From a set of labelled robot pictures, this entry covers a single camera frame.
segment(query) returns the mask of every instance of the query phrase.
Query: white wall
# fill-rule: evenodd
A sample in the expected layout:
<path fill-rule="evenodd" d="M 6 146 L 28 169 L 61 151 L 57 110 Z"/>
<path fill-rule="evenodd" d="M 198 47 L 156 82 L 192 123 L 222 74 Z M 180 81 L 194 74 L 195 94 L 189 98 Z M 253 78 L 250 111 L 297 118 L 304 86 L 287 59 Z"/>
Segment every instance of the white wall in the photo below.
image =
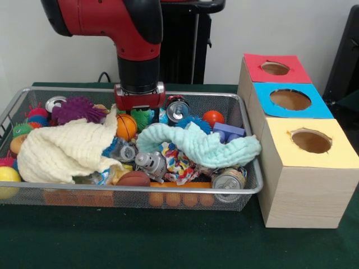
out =
<path fill-rule="evenodd" d="M 320 91 L 354 0 L 227 0 L 212 15 L 205 83 L 237 84 L 243 53 L 298 54 Z M 101 71 L 118 79 L 108 38 L 56 34 L 40 0 L 1 1 L 0 110 L 34 81 L 90 82 Z"/>

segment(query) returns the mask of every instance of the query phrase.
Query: red box lid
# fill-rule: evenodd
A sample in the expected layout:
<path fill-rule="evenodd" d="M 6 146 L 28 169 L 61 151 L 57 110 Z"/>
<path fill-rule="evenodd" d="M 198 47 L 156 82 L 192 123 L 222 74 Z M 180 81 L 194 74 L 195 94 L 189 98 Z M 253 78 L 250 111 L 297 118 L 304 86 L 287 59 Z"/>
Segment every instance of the red box lid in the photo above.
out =
<path fill-rule="evenodd" d="M 244 54 L 253 82 L 312 83 L 296 55 Z"/>

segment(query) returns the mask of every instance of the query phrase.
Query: washcloth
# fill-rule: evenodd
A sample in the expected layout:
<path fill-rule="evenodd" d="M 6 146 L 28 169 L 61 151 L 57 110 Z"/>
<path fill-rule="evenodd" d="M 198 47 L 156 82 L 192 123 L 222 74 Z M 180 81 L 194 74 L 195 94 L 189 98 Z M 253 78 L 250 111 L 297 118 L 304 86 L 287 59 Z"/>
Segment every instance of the washcloth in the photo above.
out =
<path fill-rule="evenodd" d="M 246 165 L 261 151 L 255 136 L 240 137 L 224 145 L 218 133 L 206 135 L 193 122 L 185 129 L 152 124 L 139 134 L 137 148 L 139 152 L 154 152 L 163 142 L 173 142 L 191 161 L 207 168 Z"/>
<path fill-rule="evenodd" d="M 194 170 L 196 164 L 179 151 L 174 143 L 163 142 L 159 149 L 162 156 L 166 158 L 167 171 L 169 171 L 164 175 L 164 179 L 183 185 L 199 176 L 200 173 Z"/>
<path fill-rule="evenodd" d="M 17 156 L 19 172 L 27 182 L 74 184 L 72 177 L 102 173 L 112 165 L 122 170 L 119 161 L 102 156 L 116 129 L 115 108 L 103 125 L 78 119 L 63 126 L 35 129 Z"/>

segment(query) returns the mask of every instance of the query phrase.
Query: soda can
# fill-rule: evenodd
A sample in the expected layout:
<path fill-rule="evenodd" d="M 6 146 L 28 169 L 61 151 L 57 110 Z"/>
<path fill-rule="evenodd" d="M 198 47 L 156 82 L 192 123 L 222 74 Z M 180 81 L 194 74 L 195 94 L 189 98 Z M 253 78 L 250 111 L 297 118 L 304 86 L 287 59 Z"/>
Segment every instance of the soda can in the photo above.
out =
<path fill-rule="evenodd" d="M 212 188 L 214 189 L 244 189 L 247 183 L 246 171 L 234 168 L 222 169 L 219 173 L 211 175 Z M 239 200 L 240 194 L 215 194 L 216 198 L 224 203 L 233 203 Z"/>
<path fill-rule="evenodd" d="M 173 95 L 167 100 L 166 114 L 171 122 L 177 123 L 190 115 L 190 106 L 182 95 Z"/>
<path fill-rule="evenodd" d="M 60 108 L 61 104 L 63 102 L 66 102 L 66 97 L 65 96 L 54 96 L 54 97 L 51 97 L 49 100 L 47 100 L 47 102 L 45 104 L 45 108 L 46 108 L 48 113 L 52 113 L 52 109 L 55 106 Z"/>

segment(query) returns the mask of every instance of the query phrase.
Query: light blue towel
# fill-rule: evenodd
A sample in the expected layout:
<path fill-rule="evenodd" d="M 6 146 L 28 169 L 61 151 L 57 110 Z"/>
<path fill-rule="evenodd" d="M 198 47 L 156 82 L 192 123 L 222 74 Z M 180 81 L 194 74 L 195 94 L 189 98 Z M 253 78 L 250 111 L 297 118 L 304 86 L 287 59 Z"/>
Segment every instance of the light blue towel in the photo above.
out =
<path fill-rule="evenodd" d="M 144 129 L 137 139 L 139 152 L 159 151 L 163 142 L 173 142 L 193 162 L 208 168 L 246 165 L 261 151 L 259 141 L 248 136 L 228 144 L 220 142 L 218 133 L 205 134 L 191 122 L 185 129 L 156 123 Z"/>

